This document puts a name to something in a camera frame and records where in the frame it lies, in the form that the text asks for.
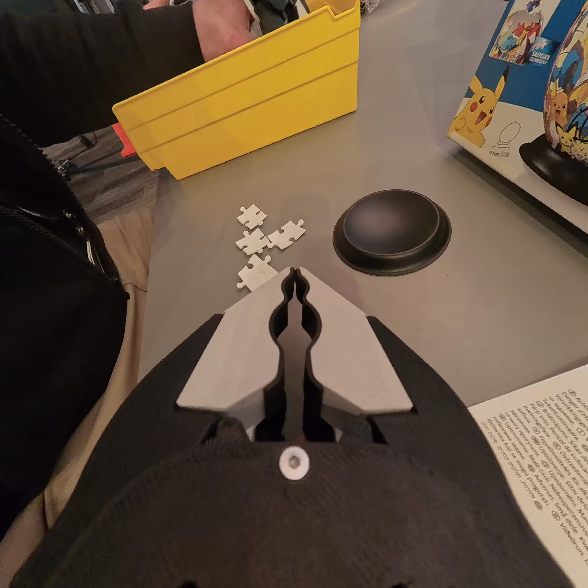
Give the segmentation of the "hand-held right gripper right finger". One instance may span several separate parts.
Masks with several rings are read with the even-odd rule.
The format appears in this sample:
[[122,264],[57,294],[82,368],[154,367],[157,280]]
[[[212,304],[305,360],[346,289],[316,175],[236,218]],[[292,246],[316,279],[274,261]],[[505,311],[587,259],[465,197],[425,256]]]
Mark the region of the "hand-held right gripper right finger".
[[333,442],[355,417],[406,413],[413,403],[370,317],[305,268],[296,270],[305,351],[303,433]]

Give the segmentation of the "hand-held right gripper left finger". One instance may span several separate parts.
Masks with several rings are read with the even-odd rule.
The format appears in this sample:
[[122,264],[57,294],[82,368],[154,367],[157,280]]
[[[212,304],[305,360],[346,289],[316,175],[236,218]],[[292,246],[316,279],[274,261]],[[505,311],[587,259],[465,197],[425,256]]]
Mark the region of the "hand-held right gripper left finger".
[[287,268],[229,307],[176,404],[238,419],[250,439],[286,407],[285,358],[279,336],[288,326],[295,271]]

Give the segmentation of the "joined white puzzle pieces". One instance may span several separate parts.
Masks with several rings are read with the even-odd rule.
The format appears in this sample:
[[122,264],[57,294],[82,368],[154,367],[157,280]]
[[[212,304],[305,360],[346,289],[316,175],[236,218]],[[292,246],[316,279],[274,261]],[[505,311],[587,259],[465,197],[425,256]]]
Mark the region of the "joined white puzzle pieces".
[[247,265],[238,272],[239,282],[236,287],[239,290],[247,288],[250,292],[253,292],[278,275],[278,271],[270,265],[271,260],[272,258],[269,255],[260,258],[257,254],[253,254],[247,260]]
[[288,221],[280,229],[267,235],[268,244],[266,247],[268,249],[277,247],[281,251],[285,250],[305,233],[306,229],[303,225],[304,221],[302,219],[296,223]]

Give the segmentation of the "yellow plastic bin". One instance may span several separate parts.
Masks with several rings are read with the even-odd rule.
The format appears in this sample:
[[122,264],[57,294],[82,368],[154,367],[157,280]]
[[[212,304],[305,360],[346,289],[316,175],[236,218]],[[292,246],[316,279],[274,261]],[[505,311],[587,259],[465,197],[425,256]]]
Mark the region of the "yellow plastic bin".
[[360,1],[310,14],[112,107],[140,159],[177,180],[357,109]]

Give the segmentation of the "single white puzzle piece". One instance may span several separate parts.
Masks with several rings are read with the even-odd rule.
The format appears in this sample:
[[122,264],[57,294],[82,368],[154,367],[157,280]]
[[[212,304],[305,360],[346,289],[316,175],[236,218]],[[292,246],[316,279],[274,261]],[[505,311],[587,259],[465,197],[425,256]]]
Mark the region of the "single white puzzle piece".
[[248,207],[241,207],[240,212],[241,214],[237,217],[237,221],[239,224],[246,226],[250,230],[261,226],[267,218],[267,214],[255,204]]
[[262,254],[264,248],[270,245],[270,240],[256,228],[253,232],[244,231],[243,238],[236,241],[235,245],[247,256]]

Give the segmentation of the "person's left forearm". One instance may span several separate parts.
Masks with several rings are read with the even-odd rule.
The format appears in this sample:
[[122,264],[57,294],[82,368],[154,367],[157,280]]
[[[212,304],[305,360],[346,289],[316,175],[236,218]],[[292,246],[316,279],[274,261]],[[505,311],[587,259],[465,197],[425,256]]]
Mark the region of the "person's left forearm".
[[26,17],[1,12],[1,133],[40,147],[116,122],[112,107],[204,62],[190,3]]

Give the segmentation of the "black round puzzle stand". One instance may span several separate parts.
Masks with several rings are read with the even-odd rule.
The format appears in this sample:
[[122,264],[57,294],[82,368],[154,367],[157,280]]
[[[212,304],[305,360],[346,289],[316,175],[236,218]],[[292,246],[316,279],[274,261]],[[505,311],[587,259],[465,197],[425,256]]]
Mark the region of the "black round puzzle stand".
[[333,246],[356,271],[401,276],[431,265],[451,236],[450,219],[437,203],[412,190],[389,189],[363,197],[342,214]]

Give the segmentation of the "colourful puzzle box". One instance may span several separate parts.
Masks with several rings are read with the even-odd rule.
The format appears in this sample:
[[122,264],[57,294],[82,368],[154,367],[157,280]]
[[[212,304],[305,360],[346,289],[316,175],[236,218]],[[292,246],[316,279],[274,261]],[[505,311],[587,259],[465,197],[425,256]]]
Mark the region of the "colourful puzzle box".
[[508,1],[447,136],[587,233],[587,1]]

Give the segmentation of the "person's left hand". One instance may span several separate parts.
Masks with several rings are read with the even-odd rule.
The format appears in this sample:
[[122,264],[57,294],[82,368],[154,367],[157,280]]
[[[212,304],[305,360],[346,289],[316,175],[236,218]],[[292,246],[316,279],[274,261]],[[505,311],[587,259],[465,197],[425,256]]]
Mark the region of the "person's left hand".
[[244,1],[194,1],[192,14],[205,62],[254,40],[253,18]]

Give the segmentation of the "person's beige trousers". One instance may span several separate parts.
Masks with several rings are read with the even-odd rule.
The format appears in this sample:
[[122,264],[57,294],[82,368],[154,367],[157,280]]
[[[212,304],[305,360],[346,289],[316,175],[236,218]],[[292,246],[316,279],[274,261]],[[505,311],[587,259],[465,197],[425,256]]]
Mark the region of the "person's beige trousers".
[[136,208],[98,227],[130,295],[122,348],[105,393],[68,441],[48,486],[17,516],[2,538],[1,576],[6,577],[2,580],[5,585],[55,525],[99,438],[138,383],[153,209]]

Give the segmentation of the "person's black jacket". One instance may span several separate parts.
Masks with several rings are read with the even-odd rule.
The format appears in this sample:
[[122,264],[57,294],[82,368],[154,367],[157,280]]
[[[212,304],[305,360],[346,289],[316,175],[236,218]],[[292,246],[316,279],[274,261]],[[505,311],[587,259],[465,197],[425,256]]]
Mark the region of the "person's black jacket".
[[53,163],[1,117],[1,538],[105,392],[129,295]]

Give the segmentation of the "orange traffic cone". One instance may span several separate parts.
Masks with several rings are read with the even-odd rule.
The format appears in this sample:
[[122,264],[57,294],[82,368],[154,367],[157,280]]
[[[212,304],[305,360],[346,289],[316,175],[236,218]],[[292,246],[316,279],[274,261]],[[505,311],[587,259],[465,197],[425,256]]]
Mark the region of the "orange traffic cone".
[[136,150],[120,123],[111,125],[114,133],[122,143],[121,157],[128,158],[136,154]]

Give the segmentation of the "white printed leaflet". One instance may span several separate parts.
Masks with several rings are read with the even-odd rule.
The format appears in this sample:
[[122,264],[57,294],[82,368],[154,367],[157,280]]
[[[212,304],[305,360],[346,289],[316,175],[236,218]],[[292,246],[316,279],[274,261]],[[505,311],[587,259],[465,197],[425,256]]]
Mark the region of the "white printed leaflet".
[[534,533],[587,587],[587,365],[469,411]]

